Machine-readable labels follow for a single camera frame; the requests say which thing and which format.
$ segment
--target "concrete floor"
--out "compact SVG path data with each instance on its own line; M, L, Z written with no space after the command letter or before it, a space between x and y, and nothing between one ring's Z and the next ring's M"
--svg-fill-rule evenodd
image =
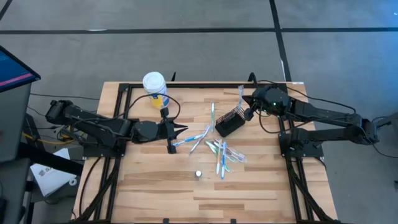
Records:
M0 7L5 4L0 0ZM276 0L282 28L398 27L398 2ZM13 0L0 30L273 27L266 0ZM396 32L283 33L292 80L310 96L351 105L374 118L398 111ZM0 35L0 44L42 76L32 92L99 97L103 82L139 81L157 70L167 80L284 80L275 33ZM41 113L51 98L31 96ZM73 100L88 110L96 101ZM343 110L313 101L317 106ZM37 126L48 126L33 112ZM42 134L53 135L51 131ZM392 128L380 151L398 156ZM350 142L323 145L339 219L348 223L398 220L398 159ZM34 223L66 222L73 199L39 203Z

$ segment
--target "black stand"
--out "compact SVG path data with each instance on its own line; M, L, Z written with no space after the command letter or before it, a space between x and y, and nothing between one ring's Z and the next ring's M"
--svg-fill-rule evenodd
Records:
M18 157L29 158L32 162L42 164L69 174L80 176L83 171L83 165L55 156L49 152L37 149L26 143L19 144Z

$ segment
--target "robotic arm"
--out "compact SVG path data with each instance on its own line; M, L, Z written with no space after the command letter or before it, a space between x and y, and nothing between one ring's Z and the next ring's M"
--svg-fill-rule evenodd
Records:
M45 117L52 124L70 125L86 133L89 136L87 139L76 135L73 130L62 130L63 134L73 137L85 147L83 156L86 157L121 157L124 155L122 144L126 141L142 144L161 139L167 140L168 153L174 154L176 150L171 140L188 128L168 118L168 108L161 109L160 115L162 121L159 124L139 119L111 119L83 110L71 101L53 100Z
M370 120L356 113L348 114L316 108L310 103L290 97L275 84L257 88L251 96L243 96L243 99L250 106L244 113L247 121L253 118L254 111L265 110L266 113L283 119L304 123L319 121L343 127L319 131L294 128L290 133L281 133L279 136L281 143L287 146L282 148L291 149L289 153L292 157L321 157L323 152L317 149L324 141L348 140L364 145L379 141L376 126Z

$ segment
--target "wooden plank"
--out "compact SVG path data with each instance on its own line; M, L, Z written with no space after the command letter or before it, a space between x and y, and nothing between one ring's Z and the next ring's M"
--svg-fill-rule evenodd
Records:
M119 82L104 84L99 114L113 116L118 85ZM288 83L288 86L305 93L304 85ZM245 88L244 94L250 95L252 91L254 89ZM144 94L143 89L134 89L132 101ZM292 90L289 90L289 94L300 100L307 100ZM238 104L238 90L235 88L169 88L169 95L181 104L176 123L189 127L178 140L203 132L211 122L212 101L216 103L217 118ZM170 102L169 110L170 116L175 116L177 104ZM160 113L151 107L148 99L143 98L130 110L129 118L158 122ZM278 121L273 116L262 118L262 122L270 131L279 130ZM315 129L312 123L306 124L304 128ZM220 139L220 135L215 131L209 133L206 139ZM230 147L247 157L246 163L228 163L232 172L226 174L225 180L216 176L216 157L203 143L191 156L188 152L193 144L189 143L178 147L178 154L175 155L167 154L166 141L141 145L129 143L126 156L121 161L112 222L161 223L163 218L170 218L173 223L228 223L231 218L236 218L238 223L294 222L289 180L284 158L280 156L277 135L265 133L259 125L258 115L255 114L252 121L246 122L225 140ZM86 179L94 161L95 158L92 158L85 162L81 183ZM303 164L309 191L325 212L336 218L325 168L312 158L305 158ZM90 176L83 197L83 209L90 204L98 191L102 167L103 159ZM203 173L199 179L193 175L196 170ZM76 214L79 199L80 197L76 198L74 206ZM106 196L102 218L107 204Z

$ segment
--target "plastic container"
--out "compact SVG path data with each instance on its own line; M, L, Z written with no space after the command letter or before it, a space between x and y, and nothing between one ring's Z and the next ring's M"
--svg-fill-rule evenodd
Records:
M144 89L148 94L162 93L167 95L166 81L159 72L149 72L142 80ZM170 99L162 95L150 96L150 102L154 108L162 109L169 105Z

